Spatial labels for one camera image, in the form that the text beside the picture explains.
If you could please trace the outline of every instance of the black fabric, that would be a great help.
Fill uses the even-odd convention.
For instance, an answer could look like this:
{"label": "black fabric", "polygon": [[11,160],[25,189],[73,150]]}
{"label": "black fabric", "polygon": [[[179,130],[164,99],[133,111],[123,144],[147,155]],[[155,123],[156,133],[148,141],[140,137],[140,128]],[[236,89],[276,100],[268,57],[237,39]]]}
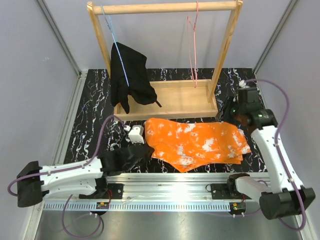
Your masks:
{"label": "black fabric", "polygon": [[153,104],[157,101],[155,89],[150,85],[146,69],[147,57],[132,48],[117,42],[123,61],[129,87],[116,45],[113,43],[111,50],[111,104],[116,106],[121,103],[128,114],[130,107],[128,95],[142,105]]}

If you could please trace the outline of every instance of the orange and white fabric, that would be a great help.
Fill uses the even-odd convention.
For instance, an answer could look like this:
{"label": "orange and white fabric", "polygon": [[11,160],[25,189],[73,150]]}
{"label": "orange and white fabric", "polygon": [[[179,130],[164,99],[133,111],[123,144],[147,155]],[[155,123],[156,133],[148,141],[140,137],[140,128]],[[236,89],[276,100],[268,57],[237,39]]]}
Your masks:
{"label": "orange and white fabric", "polygon": [[153,158],[171,164],[181,173],[197,167],[241,164],[250,153],[244,132],[227,122],[179,123],[160,118],[145,122],[145,139]]}

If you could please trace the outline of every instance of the white wall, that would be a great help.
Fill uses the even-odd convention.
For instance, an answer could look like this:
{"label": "white wall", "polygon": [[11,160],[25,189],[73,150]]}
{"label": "white wall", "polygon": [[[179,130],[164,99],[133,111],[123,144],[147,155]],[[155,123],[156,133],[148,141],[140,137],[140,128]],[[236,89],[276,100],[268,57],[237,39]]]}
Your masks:
{"label": "white wall", "polygon": [[77,77],[36,1],[2,1],[0,22],[0,239],[21,240],[28,209],[7,185],[51,162]]}
{"label": "white wall", "polygon": [[[45,0],[75,61],[82,70],[105,64],[87,11],[88,0]],[[183,3],[195,0],[96,0],[97,6]],[[259,60],[289,0],[244,0],[224,67],[253,68]],[[197,66],[216,64],[229,11],[200,12],[197,22]],[[148,57],[147,68],[189,68],[187,16],[194,12],[112,16],[117,40]],[[100,16],[109,50],[113,40]],[[191,51],[193,38],[190,36]]]}
{"label": "white wall", "polygon": [[[273,80],[288,93],[291,109],[281,132],[293,167],[306,187],[316,194],[309,213],[320,223],[320,1],[301,0],[271,49],[258,78]],[[277,119],[285,110],[284,98],[273,87],[261,84],[267,107]]]}

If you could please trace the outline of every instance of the black and white marble pattern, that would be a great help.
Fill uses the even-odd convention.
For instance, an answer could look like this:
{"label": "black and white marble pattern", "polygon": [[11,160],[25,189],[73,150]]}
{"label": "black and white marble pattern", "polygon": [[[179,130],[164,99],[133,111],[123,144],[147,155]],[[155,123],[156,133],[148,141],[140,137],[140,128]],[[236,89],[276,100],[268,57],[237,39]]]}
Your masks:
{"label": "black and white marble pattern", "polygon": [[[187,68],[148,69],[150,81],[171,81],[191,79],[191,70]],[[199,68],[199,79],[211,79],[213,68]],[[239,81],[254,78],[251,68],[223,68],[215,89],[218,108],[223,105],[227,95],[235,94]],[[89,159],[96,148],[101,125],[104,119],[113,114],[110,102],[110,82],[105,69],[91,69],[88,71],[85,86],[74,121],[68,150],[64,163],[73,163]],[[180,123],[208,123],[215,122],[214,117],[171,119]],[[127,121],[126,124],[143,125],[144,121]],[[248,131],[241,127],[246,136]],[[241,164],[208,164],[200,166],[189,173],[223,173],[223,172],[266,172],[266,166],[260,152],[247,137],[252,153],[244,156]],[[99,153],[112,151],[116,148],[126,147],[130,144],[127,132],[120,123],[109,122],[104,131]],[[134,167],[131,173],[178,173],[170,164],[158,159],[151,159],[146,165]]]}

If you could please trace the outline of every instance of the wooden rack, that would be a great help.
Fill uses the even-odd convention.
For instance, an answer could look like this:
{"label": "wooden rack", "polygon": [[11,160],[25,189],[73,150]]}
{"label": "wooden rack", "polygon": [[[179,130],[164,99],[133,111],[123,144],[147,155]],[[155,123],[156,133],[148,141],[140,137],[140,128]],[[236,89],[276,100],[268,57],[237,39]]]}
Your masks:
{"label": "wooden rack", "polygon": [[[199,2],[199,11],[230,11],[230,17],[224,32],[220,52],[214,68],[212,79],[198,80],[197,88],[194,88],[193,80],[152,81],[157,100],[161,103],[141,105],[128,96],[130,113],[126,114],[120,103],[114,108],[114,114],[122,120],[146,120],[148,118],[197,118],[215,117],[218,113],[214,92],[223,67],[227,51],[234,33],[243,1],[217,1]],[[111,59],[106,39],[98,16],[102,15],[100,6],[93,2],[87,3],[87,9],[93,24],[94,32],[98,40],[106,70],[111,75]],[[133,4],[103,6],[106,15],[116,14],[146,14],[146,13],[175,13],[195,12],[196,2],[187,3],[159,3],[159,4]]]}

